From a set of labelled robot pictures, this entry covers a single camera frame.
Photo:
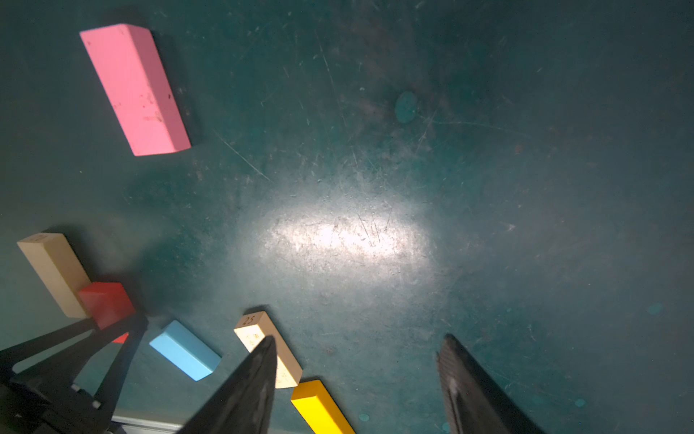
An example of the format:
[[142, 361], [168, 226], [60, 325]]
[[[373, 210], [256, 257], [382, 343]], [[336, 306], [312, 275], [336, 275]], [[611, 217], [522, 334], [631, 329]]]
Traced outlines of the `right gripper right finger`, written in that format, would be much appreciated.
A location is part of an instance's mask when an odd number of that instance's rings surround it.
[[542, 434], [452, 334], [437, 354], [437, 372], [452, 433]]

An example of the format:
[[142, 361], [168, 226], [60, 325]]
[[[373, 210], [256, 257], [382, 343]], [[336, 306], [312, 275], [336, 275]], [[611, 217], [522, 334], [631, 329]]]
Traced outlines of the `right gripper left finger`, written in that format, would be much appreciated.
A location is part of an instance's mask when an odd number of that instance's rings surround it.
[[181, 433], [266, 433], [276, 390], [277, 343], [265, 337]]

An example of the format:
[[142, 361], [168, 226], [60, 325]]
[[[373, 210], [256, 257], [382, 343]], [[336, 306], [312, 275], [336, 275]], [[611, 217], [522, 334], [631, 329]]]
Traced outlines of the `natural wood block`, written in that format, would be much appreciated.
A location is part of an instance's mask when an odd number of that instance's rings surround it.
[[17, 243], [68, 318], [89, 318], [79, 292], [91, 284], [72, 246], [61, 233], [36, 233]]
[[234, 332], [250, 353], [267, 336], [273, 336], [278, 355], [276, 388], [289, 389], [299, 385], [303, 369], [266, 311], [243, 316]]

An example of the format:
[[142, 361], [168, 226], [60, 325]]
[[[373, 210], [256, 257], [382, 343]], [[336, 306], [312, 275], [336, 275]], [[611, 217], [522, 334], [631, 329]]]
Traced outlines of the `red block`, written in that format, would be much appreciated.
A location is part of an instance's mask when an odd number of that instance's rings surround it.
[[78, 297], [99, 330], [136, 312], [126, 289], [117, 282], [92, 282], [79, 291]]

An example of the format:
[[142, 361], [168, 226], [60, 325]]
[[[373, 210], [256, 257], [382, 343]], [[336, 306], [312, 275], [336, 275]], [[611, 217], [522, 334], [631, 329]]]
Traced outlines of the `pink block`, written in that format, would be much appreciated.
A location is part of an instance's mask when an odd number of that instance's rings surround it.
[[151, 32], [119, 24], [80, 36], [133, 154], [146, 157], [191, 148]]

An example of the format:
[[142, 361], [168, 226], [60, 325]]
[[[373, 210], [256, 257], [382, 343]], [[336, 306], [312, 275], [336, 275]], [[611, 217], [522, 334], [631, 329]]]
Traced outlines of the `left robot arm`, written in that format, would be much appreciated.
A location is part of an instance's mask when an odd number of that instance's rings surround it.
[[[101, 330], [83, 319], [1, 352], [1, 432], [122, 433], [112, 421], [129, 367], [148, 327], [136, 313]], [[128, 335], [90, 394], [75, 380], [86, 363]]]

